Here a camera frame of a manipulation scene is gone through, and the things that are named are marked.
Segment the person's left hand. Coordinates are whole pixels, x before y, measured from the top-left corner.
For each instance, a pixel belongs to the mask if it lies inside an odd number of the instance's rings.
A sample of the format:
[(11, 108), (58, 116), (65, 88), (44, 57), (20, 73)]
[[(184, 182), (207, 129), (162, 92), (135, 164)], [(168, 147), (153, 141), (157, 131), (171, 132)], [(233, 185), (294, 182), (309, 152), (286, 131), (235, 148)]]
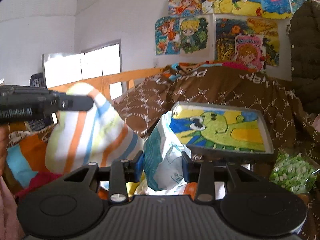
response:
[(10, 125), (2, 125), (0, 127), (0, 176), (3, 174), (6, 158), (8, 155), (7, 145), (9, 142)]

